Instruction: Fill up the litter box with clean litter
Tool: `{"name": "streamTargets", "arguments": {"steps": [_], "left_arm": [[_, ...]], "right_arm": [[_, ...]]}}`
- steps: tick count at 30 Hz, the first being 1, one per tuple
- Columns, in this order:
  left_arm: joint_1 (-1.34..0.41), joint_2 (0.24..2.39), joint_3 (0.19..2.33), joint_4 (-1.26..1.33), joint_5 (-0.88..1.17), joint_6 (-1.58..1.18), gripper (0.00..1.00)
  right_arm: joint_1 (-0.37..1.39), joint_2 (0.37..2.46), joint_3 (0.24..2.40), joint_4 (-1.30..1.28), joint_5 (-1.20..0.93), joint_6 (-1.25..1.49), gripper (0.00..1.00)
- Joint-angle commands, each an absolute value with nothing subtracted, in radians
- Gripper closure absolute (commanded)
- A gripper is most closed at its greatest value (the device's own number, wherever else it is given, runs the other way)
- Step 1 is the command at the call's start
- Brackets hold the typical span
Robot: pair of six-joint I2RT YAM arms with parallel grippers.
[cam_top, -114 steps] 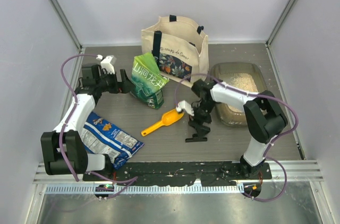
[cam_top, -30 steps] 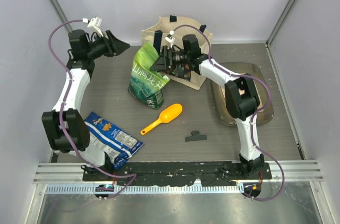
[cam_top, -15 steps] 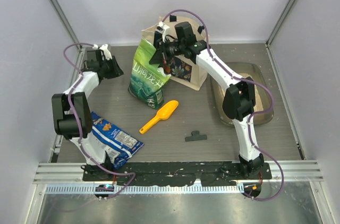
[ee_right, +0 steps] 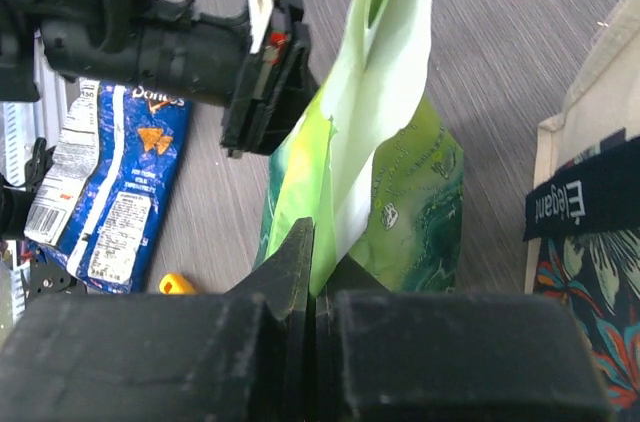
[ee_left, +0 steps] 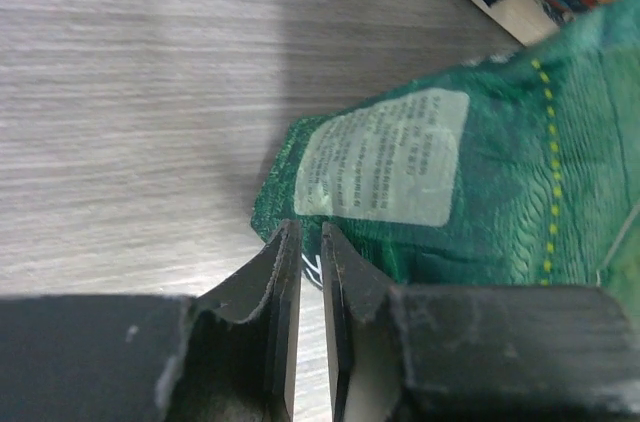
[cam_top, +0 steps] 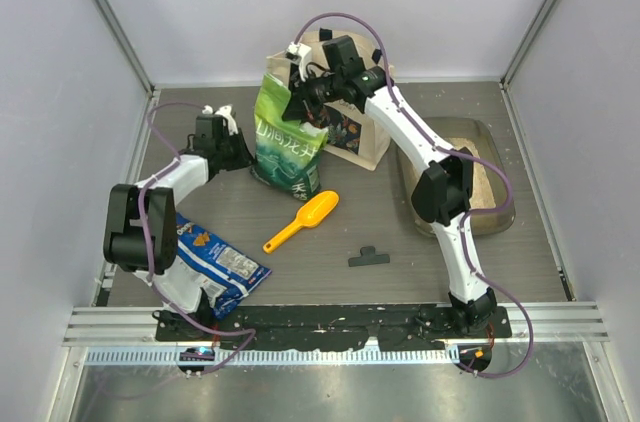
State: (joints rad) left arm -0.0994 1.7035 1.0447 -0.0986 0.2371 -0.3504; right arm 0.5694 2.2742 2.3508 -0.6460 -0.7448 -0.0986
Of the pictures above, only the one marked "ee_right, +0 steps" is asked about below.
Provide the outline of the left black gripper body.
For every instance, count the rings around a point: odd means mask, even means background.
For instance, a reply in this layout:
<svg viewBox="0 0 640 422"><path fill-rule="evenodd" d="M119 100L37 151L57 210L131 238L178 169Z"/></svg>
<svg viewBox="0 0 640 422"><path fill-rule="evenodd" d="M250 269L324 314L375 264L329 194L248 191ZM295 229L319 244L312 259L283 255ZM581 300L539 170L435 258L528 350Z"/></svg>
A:
<svg viewBox="0 0 640 422"><path fill-rule="evenodd" d="M152 0L113 53L90 41L89 28L61 19L41 25L50 67L87 78L224 106L242 83L251 48L249 6L234 17L197 13L196 0Z"/></svg>

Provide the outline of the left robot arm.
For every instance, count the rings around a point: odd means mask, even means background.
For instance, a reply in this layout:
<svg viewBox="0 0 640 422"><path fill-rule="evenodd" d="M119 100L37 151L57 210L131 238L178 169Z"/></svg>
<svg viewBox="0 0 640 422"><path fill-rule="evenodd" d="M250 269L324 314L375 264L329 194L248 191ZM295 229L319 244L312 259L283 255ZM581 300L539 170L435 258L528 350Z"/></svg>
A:
<svg viewBox="0 0 640 422"><path fill-rule="evenodd" d="M302 0L277 0L266 32L250 13L199 14L196 0L1 0L1 97L34 102L34 53L66 80L144 88L224 111L230 155L269 155L317 92Z"/></svg>

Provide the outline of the yellow plastic scoop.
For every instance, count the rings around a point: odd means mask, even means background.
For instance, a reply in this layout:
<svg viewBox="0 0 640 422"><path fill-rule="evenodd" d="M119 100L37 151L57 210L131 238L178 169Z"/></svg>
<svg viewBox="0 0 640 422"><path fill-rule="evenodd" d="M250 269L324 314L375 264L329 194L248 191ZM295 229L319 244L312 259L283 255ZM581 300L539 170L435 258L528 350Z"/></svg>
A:
<svg viewBox="0 0 640 422"><path fill-rule="evenodd" d="M165 295L196 294L197 290L191 282L178 273L166 274L159 283L159 291Z"/></svg>

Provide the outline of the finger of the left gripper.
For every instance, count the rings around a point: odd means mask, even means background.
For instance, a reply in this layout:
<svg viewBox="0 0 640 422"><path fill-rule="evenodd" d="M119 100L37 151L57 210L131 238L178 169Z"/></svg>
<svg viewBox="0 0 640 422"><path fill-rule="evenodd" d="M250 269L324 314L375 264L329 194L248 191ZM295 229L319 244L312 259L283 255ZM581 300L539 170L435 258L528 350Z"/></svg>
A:
<svg viewBox="0 0 640 422"><path fill-rule="evenodd" d="M318 90L304 13L303 0L277 0L258 52L246 55L223 115L220 144L228 156L272 154Z"/></svg>

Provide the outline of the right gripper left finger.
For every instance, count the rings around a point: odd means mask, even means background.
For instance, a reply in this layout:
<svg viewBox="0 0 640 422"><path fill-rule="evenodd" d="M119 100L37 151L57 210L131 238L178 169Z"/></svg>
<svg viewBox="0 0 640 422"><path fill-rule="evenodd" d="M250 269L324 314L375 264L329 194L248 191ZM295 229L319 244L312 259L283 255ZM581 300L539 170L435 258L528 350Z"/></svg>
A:
<svg viewBox="0 0 640 422"><path fill-rule="evenodd" d="M307 421L314 227L223 294L47 295L1 349L5 421Z"/></svg>

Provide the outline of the green cat litter bag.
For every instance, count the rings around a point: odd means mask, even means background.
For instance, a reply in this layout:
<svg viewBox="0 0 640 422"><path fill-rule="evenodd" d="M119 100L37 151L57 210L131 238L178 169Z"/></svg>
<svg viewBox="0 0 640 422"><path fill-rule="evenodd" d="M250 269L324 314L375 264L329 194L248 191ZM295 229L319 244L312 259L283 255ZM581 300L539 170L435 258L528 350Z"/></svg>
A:
<svg viewBox="0 0 640 422"><path fill-rule="evenodd" d="M431 13L351 0L327 78L270 157L256 259L311 218L312 294L348 259L393 291L454 288L464 153L426 91Z"/></svg>

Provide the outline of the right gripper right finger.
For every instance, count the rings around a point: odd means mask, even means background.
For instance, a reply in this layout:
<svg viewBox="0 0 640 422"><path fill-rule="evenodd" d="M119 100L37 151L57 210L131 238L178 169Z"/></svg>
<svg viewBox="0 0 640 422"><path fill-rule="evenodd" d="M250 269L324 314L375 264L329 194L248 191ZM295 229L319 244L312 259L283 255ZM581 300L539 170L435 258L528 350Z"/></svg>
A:
<svg viewBox="0 0 640 422"><path fill-rule="evenodd" d="M611 421L574 318L532 295L393 293L353 260L316 300L322 421Z"/></svg>

